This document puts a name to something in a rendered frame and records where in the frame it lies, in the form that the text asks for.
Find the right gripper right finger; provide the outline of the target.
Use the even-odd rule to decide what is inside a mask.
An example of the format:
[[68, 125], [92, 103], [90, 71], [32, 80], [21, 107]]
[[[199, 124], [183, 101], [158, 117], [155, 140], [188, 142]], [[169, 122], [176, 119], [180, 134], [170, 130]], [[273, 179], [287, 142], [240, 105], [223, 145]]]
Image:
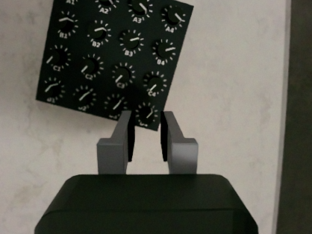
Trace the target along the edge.
[[199, 144], [184, 138], [173, 111], [160, 112], [160, 144], [169, 174], [197, 174]]

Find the black knob panel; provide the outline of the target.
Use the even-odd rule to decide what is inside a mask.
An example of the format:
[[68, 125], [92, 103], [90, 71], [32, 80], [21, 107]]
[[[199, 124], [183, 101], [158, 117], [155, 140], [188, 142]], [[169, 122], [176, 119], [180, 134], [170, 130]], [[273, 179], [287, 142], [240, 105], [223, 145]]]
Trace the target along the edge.
[[158, 131], [193, 8], [54, 0], [36, 100], [114, 121], [134, 111], [135, 126]]

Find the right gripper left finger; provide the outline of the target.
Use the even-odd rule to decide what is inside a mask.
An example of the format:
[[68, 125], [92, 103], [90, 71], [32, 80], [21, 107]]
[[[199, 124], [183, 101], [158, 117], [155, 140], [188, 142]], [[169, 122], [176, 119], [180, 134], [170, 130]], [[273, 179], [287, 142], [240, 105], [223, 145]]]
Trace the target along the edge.
[[123, 111], [110, 138], [96, 144], [98, 174], [126, 174], [135, 143], [134, 111]]

